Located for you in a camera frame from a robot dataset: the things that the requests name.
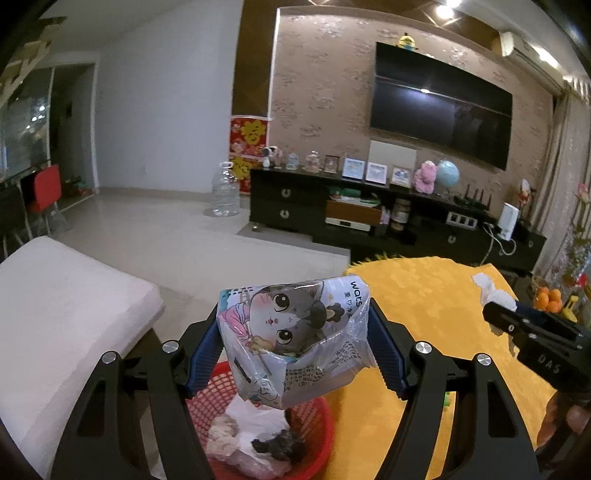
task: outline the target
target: human hand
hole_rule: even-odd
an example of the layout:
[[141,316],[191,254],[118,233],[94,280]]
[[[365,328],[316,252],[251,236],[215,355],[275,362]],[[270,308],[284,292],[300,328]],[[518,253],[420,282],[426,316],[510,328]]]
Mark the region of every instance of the human hand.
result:
[[[542,426],[540,427],[540,432],[538,434],[538,447],[544,446],[556,432],[556,415],[558,414],[559,396],[560,394],[556,392],[548,402],[548,406],[546,407],[546,416],[542,421]],[[589,421],[590,417],[591,412],[579,407],[578,405],[575,405],[567,412],[566,423],[573,432],[581,435],[587,426],[587,422]]]

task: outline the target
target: tv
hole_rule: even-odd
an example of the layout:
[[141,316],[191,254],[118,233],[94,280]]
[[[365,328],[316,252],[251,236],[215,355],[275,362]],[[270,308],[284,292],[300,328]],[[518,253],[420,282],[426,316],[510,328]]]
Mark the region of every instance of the tv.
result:
[[460,68],[377,43],[370,127],[507,167],[513,96]]

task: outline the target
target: minion figure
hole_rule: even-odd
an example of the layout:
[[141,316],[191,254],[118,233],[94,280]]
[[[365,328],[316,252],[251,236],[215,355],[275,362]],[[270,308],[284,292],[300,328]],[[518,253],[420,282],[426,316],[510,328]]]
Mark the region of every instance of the minion figure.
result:
[[404,35],[398,39],[398,47],[404,48],[406,50],[415,51],[417,49],[417,44],[407,32],[404,32]]

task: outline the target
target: pink plush toy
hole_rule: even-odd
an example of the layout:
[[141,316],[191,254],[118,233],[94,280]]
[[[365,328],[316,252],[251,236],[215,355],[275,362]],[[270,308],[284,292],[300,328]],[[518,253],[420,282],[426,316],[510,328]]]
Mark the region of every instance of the pink plush toy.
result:
[[437,177],[437,166],[430,160],[423,162],[414,174],[414,188],[417,192],[433,193],[435,189],[435,177]]

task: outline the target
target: black cabinet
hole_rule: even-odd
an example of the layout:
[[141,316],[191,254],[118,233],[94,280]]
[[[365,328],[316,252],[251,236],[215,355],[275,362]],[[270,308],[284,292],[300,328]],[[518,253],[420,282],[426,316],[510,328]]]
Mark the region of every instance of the black cabinet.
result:
[[[344,179],[337,175],[309,174],[301,170],[253,169],[251,171],[251,222],[310,235],[314,242],[348,248],[351,260],[375,258],[376,254],[402,257],[443,257],[465,265],[478,265],[486,255],[491,237],[483,222],[496,224],[488,212],[459,206],[450,199],[424,195],[393,185],[383,186]],[[402,234],[374,236],[347,227],[327,225],[326,202],[332,186],[353,188],[377,194],[391,207],[396,198],[411,201],[411,218]],[[449,212],[478,220],[476,230],[448,225]],[[499,253],[495,242],[486,262],[506,270],[533,270],[545,237],[527,229],[516,230],[516,250],[511,256]],[[512,242],[503,242],[506,251]]]

